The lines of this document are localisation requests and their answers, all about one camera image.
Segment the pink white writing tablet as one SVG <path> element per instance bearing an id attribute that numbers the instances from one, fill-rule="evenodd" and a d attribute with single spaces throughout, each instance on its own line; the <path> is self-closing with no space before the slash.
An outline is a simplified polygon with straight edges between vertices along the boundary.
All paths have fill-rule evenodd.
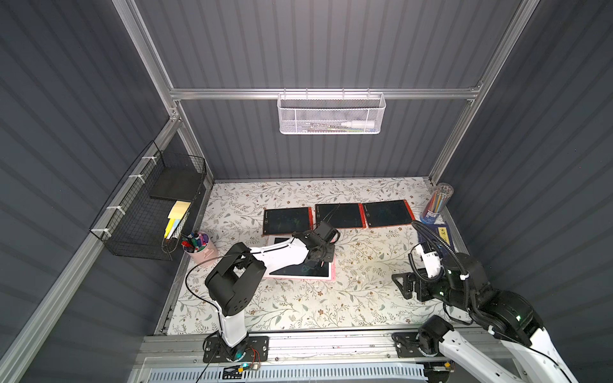
<path id="1" fill-rule="evenodd" d="M 330 263 L 318 263 L 305 259 L 303 263 L 289 265 L 278 270 L 267 268 L 268 279 L 306 279 L 330 281 Z"/>

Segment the red tablet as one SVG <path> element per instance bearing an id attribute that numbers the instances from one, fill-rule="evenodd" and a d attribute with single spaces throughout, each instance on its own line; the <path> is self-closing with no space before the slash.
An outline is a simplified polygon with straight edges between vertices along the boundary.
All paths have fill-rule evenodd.
<path id="1" fill-rule="evenodd" d="M 415 220 L 410 205 L 405 199 L 365 203 L 362 206 L 369 228 L 411 225 Z"/>
<path id="2" fill-rule="evenodd" d="M 316 204 L 316 223 L 326 222 L 337 229 L 366 228 L 367 222 L 362 204 Z"/>
<path id="3" fill-rule="evenodd" d="M 311 230 L 312 224 L 313 218 L 310 207 L 265 209 L 263 235 L 291 235 L 295 232 Z"/>

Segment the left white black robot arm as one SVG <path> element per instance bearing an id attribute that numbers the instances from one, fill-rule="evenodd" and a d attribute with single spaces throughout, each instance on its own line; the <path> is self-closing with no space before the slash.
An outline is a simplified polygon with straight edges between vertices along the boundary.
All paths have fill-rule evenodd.
<path id="1" fill-rule="evenodd" d="M 235 349 L 247 339 L 244 310 L 262 279 L 271 272 L 306 261 L 332 263 L 338 229 L 327 222 L 266 247 L 234 244 L 205 279 L 209 297 L 219 311 L 220 338 Z"/>

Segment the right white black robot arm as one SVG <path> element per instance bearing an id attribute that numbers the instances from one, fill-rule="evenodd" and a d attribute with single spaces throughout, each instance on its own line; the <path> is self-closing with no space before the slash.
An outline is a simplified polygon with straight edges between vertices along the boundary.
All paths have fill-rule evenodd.
<path id="1" fill-rule="evenodd" d="M 404 298 L 439 300 L 444 306 L 465 311 L 471 321 L 486 330 L 511 352 L 528 382 L 574 382 L 576 377 L 553 345 L 541 316 L 521 295 L 494 288 L 481 263 L 466 254 L 461 262 L 441 261 L 437 277 L 423 276 L 423 269 L 393 274 Z M 403 339 L 395 333 L 399 349 L 413 347 L 425 357 L 445 356 L 480 382 L 521 382 L 523 378 L 473 346 L 449 320 L 439 315 L 427 319 L 415 335 Z"/>

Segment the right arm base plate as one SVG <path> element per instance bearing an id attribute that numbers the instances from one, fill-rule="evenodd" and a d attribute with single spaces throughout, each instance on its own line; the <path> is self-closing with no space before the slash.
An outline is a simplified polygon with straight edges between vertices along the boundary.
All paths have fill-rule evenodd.
<path id="1" fill-rule="evenodd" d="M 391 338 L 399 358 L 437 356 L 430 344 L 422 340 L 416 331 L 392 333 Z"/>

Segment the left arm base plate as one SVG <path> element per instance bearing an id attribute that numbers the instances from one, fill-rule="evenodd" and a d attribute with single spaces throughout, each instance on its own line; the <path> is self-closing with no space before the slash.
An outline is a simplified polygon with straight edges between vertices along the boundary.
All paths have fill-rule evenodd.
<path id="1" fill-rule="evenodd" d="M 248 335 L 237 346 L 228 346 L 218 333 L 214 333 L 204 340 L 203 362 L 266 362 L 269 350 L 266 336 Z"/>

